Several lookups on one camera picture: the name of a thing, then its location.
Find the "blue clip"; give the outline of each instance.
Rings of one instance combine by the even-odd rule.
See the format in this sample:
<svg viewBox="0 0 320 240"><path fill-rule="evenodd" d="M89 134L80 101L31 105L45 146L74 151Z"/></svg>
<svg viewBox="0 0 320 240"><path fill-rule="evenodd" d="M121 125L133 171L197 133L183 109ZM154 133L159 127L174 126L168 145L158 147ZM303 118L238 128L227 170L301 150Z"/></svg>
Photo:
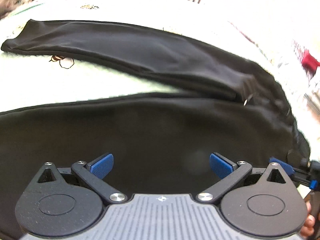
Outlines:
<svg viewBox="0 0 320 240"><path fill-rule="evenodd" d="M309 188L310 188L311 190L315 190L317 187L318 187L318 181L316 181L316 180L310 181Z"/></svg>
<svg viewBox="0 0 320 240"><path fill-rule="evenodd" d="M223 156L220 154L212 153L209 160L211 170L217 174L220 179L223 179L232 173L234 171L232 164L235 165L235 163L231 162L227 158L224 158L223 160L222 157Z"/></svg>
<svg viewBox="0 0 320 240"><path fill-rule="evenodd" d="M99 179L103 179L113 168L113 155L104 154L87 164L87 169Z"/></svg>

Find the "gray ribbed plate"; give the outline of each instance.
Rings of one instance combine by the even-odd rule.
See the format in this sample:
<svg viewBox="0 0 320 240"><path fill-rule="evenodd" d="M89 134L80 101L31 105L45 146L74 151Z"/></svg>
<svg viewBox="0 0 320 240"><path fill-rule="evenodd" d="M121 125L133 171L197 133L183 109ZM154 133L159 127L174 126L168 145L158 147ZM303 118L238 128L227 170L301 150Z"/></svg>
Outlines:
<svg viewBox="0 0 320 240"><path fill-rule="evenodd" d="M39 240L26 235L23 240ZM193 201L190 195L136 194L114 204L92 228L66 240L244 240L227 225L212 205ZM300 240L298 235L283 238Z"/></svg>

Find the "human hand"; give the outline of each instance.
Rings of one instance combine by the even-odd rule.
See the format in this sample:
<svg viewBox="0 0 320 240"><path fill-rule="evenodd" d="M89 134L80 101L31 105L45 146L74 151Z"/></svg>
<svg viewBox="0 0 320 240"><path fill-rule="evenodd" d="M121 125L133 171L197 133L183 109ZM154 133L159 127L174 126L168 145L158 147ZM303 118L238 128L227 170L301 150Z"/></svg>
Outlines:
<svg viewBox="0 0 320 240"><path fill-rule="evenodd" d="M301 228L300 234L303 238L307 239L307 237L312 236L314 233L314 225L316 223L316 219L310 215L311 212L311 204L310 202L306 203L307 209L308 209L308 216L306 218L306 221L303 224L303 227Z"/></svg>

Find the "metal screw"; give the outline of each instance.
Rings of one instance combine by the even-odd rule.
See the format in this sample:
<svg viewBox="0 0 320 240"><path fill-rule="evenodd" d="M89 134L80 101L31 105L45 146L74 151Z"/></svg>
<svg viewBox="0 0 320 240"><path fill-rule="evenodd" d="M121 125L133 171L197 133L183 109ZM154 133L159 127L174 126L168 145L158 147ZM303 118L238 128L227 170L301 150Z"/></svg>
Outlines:
<svg viewBox="0 0 320 240"><path fill-rule="evenodd" d="M120 202L120 201L125 200L125 195L122 194L122 193L113 193L113 194L110 195L109 198L110 198L112 201Z"/></svg>
<svg viewBox="0 0 320 240"><path fill-rule="evenodd" d="M198 194L197 198L201 201L210 201L213 199L213 196L210 193L203 192L203 193Z"/></svg>

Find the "black fabric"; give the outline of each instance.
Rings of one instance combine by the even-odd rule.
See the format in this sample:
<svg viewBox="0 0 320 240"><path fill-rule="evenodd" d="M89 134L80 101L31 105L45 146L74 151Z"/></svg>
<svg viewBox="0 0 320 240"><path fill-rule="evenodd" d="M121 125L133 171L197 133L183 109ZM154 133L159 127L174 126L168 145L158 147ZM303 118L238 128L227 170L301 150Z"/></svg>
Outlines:
<svg viewBox="0 0 320 240"><path fill-rule="evenodd" d="M218 181L212 152L256 167L271 156L297 167L309 156L273 77L211 45L134 25L29 21L1 49L83 59L182 88L0 113L0 231L12 238L15 196L46 161L67 167L112 152L106 181L120 191L195 195Z"/></svg>

